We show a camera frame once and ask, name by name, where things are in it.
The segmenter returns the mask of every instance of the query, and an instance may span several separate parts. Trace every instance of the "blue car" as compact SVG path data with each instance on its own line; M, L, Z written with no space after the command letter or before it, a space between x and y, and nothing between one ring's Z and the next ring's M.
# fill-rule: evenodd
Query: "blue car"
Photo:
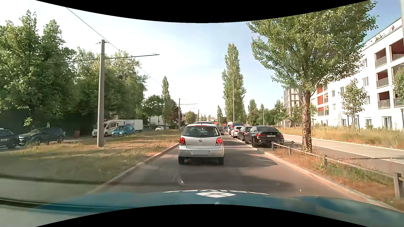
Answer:
M122 137L130 134L134 134L135 129L133 125L121 125L112 132L113 137Z

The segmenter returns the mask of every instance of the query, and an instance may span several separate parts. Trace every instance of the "asphalt road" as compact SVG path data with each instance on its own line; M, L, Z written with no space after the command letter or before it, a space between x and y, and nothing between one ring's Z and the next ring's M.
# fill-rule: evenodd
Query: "asphalt road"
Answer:
M264 152L223 136L225 164L178 164L178 149L104 188L114 192L161 192L191 189L252 191L276 196L322 195L347 198L317 180L276 163Z

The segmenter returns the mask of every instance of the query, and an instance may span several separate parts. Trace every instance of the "tree trunk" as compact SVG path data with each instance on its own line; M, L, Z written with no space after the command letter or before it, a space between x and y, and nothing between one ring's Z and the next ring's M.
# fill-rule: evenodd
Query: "tree trunk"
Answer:
M310 120L310 91L303 94L303 116L302 116L302 150L312 153L311 146L311 120Z

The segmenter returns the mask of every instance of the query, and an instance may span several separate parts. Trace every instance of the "black sedan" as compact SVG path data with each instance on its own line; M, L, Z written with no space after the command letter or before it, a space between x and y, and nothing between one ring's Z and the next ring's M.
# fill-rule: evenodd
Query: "black sedan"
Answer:
M248 132L248 130L250 130L252 128L252 126L243 126L241 127L240 131L237 133L237 138L241 139L241 141L245 141L246 140L246 134Z
M282 145L285 142L283 134L273 126L253 126L250 131L246 133L245 137L245 143L251 143L252 147L264 145L269 148L271 147L272 142Z

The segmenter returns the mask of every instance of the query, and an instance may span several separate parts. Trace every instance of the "camper van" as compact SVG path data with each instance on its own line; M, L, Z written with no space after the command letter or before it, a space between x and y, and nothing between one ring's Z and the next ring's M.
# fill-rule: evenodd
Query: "camper van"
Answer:
M112 135L112 132L115 131L120 125L126 125L126 120L106 120L104 121L104 137ZM97 137L97 129L98 125L95 125L93 132L91 135L93 137Z

